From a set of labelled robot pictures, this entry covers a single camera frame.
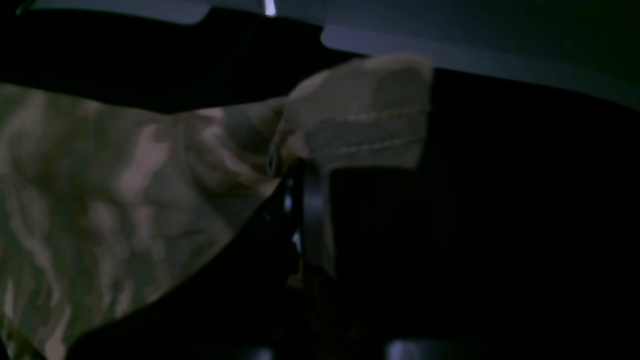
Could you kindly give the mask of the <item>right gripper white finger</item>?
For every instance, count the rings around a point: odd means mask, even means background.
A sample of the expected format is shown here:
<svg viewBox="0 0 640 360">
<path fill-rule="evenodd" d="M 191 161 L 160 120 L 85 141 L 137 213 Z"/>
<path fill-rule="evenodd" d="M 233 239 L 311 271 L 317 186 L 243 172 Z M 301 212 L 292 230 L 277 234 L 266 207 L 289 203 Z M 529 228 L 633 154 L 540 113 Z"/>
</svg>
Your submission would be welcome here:
<svg viewBox="0 0 640 360">
<path fill-rule="evenodd" d="M 289 241 L 293 283 L 306 301 L 336 278 L 329 189 L 315 161 L 297 158 L 285 175 L 285 239 Z"/>
</svg>

